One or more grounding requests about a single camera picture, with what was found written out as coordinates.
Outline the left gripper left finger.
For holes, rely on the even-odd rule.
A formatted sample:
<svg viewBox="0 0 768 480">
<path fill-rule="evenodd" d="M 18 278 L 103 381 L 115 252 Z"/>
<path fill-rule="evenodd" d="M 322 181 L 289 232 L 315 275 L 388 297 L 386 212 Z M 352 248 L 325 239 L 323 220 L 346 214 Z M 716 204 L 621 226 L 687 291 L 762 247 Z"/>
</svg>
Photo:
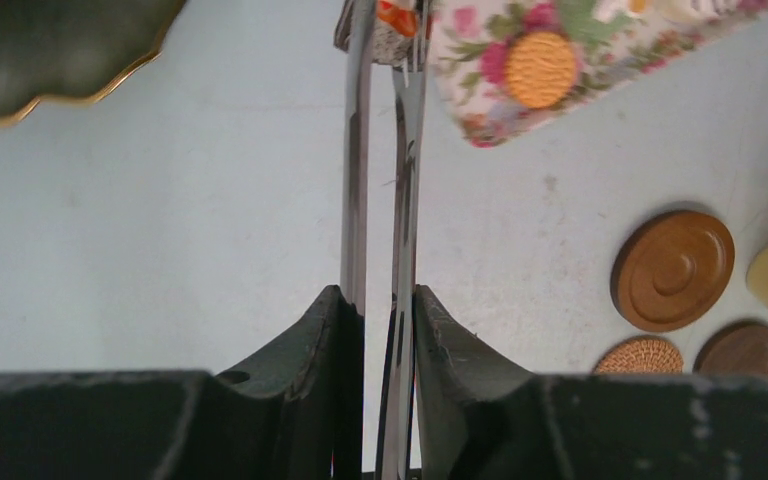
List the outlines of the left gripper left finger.
<svg viewBox="0 0 768 480">
<path fill-rule="evenodd" d="M 358 479 L 363 326 L 328 286 L 219 374 L 0 373 L 0 479 Z"/>
</svg>

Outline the green round cake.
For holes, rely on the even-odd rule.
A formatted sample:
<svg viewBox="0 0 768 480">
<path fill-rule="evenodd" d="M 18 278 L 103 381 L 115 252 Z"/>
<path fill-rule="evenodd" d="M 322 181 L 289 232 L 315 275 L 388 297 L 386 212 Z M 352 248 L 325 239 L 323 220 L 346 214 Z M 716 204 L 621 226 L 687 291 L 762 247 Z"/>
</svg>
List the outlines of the green round cake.
<svg viewBox="0 0 768 480">
<path fill-rule="evenodd" d="M 619 14 L 608 23 L 597 20 L 593 16 L 595 0 L 556 0 L 554 4 L 562 30 L 580 45 L 607 42 L 634 24 L 634 20 L 625 14 Z"/>
</svg>

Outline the metal serving tongs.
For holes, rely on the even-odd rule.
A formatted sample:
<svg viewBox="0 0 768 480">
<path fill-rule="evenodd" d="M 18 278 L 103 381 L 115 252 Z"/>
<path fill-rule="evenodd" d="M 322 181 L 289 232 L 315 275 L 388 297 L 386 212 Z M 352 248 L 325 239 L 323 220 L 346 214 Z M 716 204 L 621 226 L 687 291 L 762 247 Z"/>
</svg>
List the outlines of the metal serving tongs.
<svg viewBox="0 0 768 480">
<path fill-rule="evenodd" d="M 375 479 L 412 476 L 416 388 L 416 255 L 420 165 L 423 153 L 430 15 L 424 1 L 420 31 L 411 55 L 399 67 L 372 61 L 377 1 L 356 1 L 345 77 L 344 174 L 340 286 L 354 312 L 367 311 L 368 255 L 384 254 L 378 313 L 381 339 L 375 349 L 378 408 L 374 434 Z M 370 159 L 389 140 L 393 159 L 388 210 L 377 228 L 369 222 L 378 206 L 368 204 Z"/>
</svg>

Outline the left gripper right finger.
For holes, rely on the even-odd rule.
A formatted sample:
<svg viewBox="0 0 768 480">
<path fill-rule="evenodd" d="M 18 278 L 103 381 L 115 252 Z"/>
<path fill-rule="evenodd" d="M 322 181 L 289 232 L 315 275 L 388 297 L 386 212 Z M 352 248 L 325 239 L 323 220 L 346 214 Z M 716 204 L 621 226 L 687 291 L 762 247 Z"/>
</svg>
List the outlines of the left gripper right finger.
<svg viewBox="0 0 768 480">
<path fill-rule="evenodd" d="M 532 373 L 414 305 L 426 479 L 768 479 L 768 380 Z"/>
</svg>

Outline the orange round biscuit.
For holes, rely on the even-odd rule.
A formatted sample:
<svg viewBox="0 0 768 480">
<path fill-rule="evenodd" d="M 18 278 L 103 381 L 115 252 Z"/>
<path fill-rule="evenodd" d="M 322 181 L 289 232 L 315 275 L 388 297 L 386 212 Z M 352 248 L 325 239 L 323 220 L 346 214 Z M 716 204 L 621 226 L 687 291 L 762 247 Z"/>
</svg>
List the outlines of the orange round biscuit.
<svg viewBox="0 0 768 480">
<path fill-rule="evenodd" d="M 572 43 L 559 33 L 527 33 L 508 49 L 505 87 L 514 100 L 529 109 L 544 109 L 558 103 L 575 85 L 577 75 Z"/>
</svg>

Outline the dark brown wooden coaster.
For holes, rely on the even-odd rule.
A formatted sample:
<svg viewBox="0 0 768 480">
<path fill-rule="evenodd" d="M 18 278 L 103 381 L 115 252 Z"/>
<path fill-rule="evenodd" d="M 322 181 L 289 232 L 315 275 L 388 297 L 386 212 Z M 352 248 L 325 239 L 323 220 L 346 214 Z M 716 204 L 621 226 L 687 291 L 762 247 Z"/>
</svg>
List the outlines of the dark brown wooden coaster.
<svg viewBox="0 0 768 480">
<path fill-rule="evenodd" d="M 693 372 L 768 378 L 768 325 L 754 320 L 726 325 L 702 346 Z"/>
</svg>

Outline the floral rectangular tray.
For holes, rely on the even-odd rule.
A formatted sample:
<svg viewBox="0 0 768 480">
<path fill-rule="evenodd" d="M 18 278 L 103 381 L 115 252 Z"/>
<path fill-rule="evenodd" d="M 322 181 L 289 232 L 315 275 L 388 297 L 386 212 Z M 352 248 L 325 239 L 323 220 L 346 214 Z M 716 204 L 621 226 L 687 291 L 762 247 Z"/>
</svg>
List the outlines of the floral rectangular tray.
<svg viewBox="0 0 768 480">
<path fill-rule="evenodd" d="M 439 1 L 429 64 L 450 117 L 499 145 L 768 15 L 768 1 Z"/>
</svg>

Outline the woven rattan coaster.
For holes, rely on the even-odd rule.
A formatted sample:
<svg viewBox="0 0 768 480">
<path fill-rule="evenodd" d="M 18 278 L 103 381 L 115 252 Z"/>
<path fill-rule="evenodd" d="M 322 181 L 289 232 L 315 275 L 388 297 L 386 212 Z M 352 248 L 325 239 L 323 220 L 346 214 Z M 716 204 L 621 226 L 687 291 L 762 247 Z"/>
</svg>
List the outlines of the woven rattan coaster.
<svg viewBox="0 0 768 480">
<path fill-rule="evenodd" d="M 684 359 L 669 340 L 642 335 L 609 349 L 596 363 L 594 373 L 681 373 Z"/>
</svg>

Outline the three-tier dark dessert stand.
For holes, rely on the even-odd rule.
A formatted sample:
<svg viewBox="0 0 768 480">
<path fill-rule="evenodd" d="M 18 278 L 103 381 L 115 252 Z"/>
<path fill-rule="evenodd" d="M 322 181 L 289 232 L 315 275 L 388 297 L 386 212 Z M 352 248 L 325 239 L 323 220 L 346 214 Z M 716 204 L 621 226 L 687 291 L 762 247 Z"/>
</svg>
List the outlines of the three-tier dark dessert stand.
<svg viewBox="0 0 768 480">
<path fill-rule="evenodd" d="M 93 104 L 156 59 L 182 1 L 0 1 L 0 127 Z"/>
</svg>

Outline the light brown wooden coaster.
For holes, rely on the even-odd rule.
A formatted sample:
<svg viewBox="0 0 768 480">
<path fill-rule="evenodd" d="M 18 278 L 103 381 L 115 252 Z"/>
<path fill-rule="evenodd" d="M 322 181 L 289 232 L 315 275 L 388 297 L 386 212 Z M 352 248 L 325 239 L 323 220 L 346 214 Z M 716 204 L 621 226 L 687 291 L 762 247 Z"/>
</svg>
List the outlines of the light brown wooden coaster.
<svg viewBox="0 0 768 480">
<path fill-rule="evenodd" d="M 610 293 L 618 313 L 650 333 L 681 329 L 720 299 L 734 268 L 732 234 L 718 218 L 694 210 L 652 217 L 619 250 Z"/>
</svg>

